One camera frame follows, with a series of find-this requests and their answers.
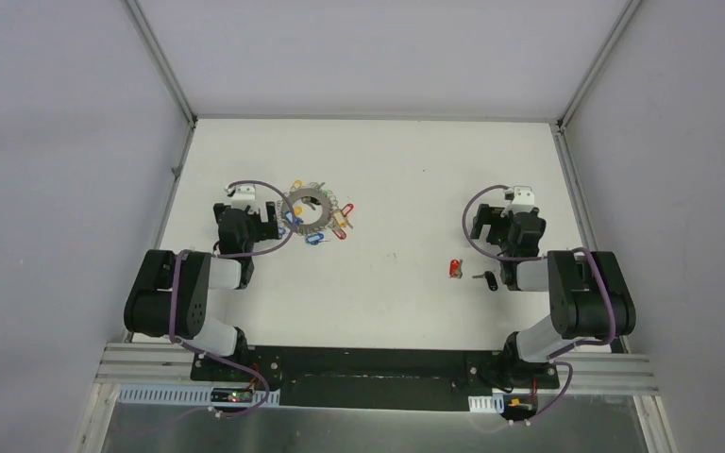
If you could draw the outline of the key with red tag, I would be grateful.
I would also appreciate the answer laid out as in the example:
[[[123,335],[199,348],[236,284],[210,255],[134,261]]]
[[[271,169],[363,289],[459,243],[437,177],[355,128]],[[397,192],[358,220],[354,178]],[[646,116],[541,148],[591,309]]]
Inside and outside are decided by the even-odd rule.
[[[449,262],[449,269],[448,269],[448,275],[451,278],[457,278],[460,279],[463,277],[463,271],[462,271],[462,260],[453,259]]]

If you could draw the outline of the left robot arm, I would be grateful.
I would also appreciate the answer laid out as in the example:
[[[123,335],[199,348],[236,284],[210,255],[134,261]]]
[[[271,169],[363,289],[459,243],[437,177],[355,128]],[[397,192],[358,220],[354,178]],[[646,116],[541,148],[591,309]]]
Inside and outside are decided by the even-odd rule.
[[[238,203],[213,206],[218,254],[190,251],[179,258],[171,250],[150,249],[143,258],[127,297],[124,324],[131,333],[182,341],[203,354],[215,355],[213,367],[227,381],[243,379],[250,368],[244,332],[217,319],[208,310],[211,290],[243,290],[255,266],[258,242],[278,240],[276,205],[258,210]]]

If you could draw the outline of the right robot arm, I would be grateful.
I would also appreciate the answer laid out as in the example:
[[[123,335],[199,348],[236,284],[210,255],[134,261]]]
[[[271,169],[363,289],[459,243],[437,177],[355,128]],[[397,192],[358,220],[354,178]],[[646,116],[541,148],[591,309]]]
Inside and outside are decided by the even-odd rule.
[[[547,222],[537,208],[513,212],[479,205],[468,237],[497,247],[499,270],[487,271],[491,288],[548,295],[549,314],[510,334],[485,375],[519,387],[544,373],[552,360],[580,345],[606,345],[636,323],[632,297],[612,252],[540,250]]]

